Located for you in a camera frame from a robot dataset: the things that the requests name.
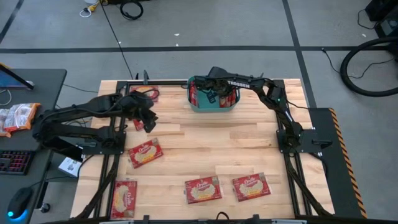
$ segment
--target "black desk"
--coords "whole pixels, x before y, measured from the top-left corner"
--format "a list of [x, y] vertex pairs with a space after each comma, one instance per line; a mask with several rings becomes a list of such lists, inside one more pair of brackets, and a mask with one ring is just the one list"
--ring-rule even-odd
[[[0, 108], [10, 108], [18, 103], [41, 103], [38, 114], [44, 110], [55, 107], [58, 96], [61, 92], [67, 71], [63, 69], [15, 69], [13, 70], [20, 77], [35, 83], [35, 88], [29, 90], [11, 90], [12, 101], [7, 106]], [[0, 150], [30, 150], [38, 148], [38, 144], [32, 137], [32, 131], [21, 131], [14, 133], [12, 138], [0, 138]], [[10, 222], [6, 211], [12, 196], [22, 187], [27, 187], [45, 178], [45, 173], [49, 166], [52, 153], [49, 150], [38, 150], [30, 165], [30, 169], [25, 176], [19, 175], [0, 175], [0, 223], [29, 223], [33, 209], [39, 197], [41, 185], [33, 187], [34, 194], [28, 204], [28, 215], [20, 222]]]

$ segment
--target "teal basket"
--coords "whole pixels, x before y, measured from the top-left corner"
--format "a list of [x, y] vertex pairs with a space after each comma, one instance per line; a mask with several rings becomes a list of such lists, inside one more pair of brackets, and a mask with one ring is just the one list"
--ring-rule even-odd
[[220, 108], [220, 98], [219, 96], [215, 97], [215, 102], [214, 103], [210, 103], [206, 93], [202, 92], [202, 91], [197, 91], [197, 102], [199, 107], [193, 105], [191, 103], [191, 99], [190, 99], [190, 95], [189, 95], [189, 89], [190, 89], [190, 83], [194, 78], [191, 77], [190, 79], [188, 79], [187, 82], [187, 98], [189, 101], [189, 104], [191, 105], [191, 108], [194, 112], [198, 112], [198, 113], [217, 113], [217, 112], [227, 112], [232, 110], [236, 104], [238, 104], [239, 100], [241, 99], [241, 93], [239, 91], [239, 89], [236, 89], [236, 102], [234, 105], [228, 107], [228, 108]]

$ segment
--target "computer mouse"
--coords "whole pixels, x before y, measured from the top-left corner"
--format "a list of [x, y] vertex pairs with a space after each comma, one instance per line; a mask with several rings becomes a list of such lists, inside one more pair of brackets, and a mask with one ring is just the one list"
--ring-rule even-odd
[[18, 218], [24, 213], [32, 192], [30, 187], [24, 187], [17, 191], [8, 205], [7, 216], [9, 218]]

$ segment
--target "keyboard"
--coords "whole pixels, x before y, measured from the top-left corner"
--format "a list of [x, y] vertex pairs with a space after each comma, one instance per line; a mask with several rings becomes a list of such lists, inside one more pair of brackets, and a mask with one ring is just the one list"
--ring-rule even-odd
[[34, 152], [0, 151], [0, 174], [26, 175]]

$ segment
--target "wooden tabletop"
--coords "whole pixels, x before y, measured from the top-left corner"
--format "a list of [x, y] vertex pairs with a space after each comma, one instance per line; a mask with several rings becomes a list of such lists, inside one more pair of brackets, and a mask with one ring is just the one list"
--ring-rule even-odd
[[[114, 93], [116, 83], [102, 81], [99, 95]], [[286, 79], [285, 86], [289, 101], [306, 106], [299, 79]], [[180, 86], [160, 86], [159, 91], [159, 102], [151, 109], [159, 117], [157, 126], [147, 134], [135, 131], [133, 123], [127, 122], [125, 153], [119, 163], [119, 179], [137, 180], [136, 219], [142, 220], [144, 215], [150, 215], [151, 220], [214, 219], [221, 211], [233, 219], [253, 214], [260, 218], [294, 217], [284, 158], [275, 135], [275, 112], [266, 108], [253, 91], [241, 89], [240, 102], [232, 111], [211, 114], [194, 113], [186, 90]], [[307, 110], [290, 110], [304, 128], [312, 126]], [[109, 119], [93, 118], [91, 126], [107, 125]], [[164, 155], [133, 169], [127, 161], [127, 150], [153, 138], [158, 138]], [[301, 160], [307, 187], [333, 213], [322, 163], [308, 154], [302, 154]], [[102, 161], [103, 156], [94, 156], [82, 167], [71, 217], [78, 215], [96, 192]], [[272, 194], [238, 202], [232, 179], [260, 172], [265, 173]], [[184, 182], [212, 175], [221, 182], [223, 198], [187, 205]], [[107, 195], [103, 197], [101, 215], [105, 214]], [[298, 201], [304, 214], [301, 193]]]

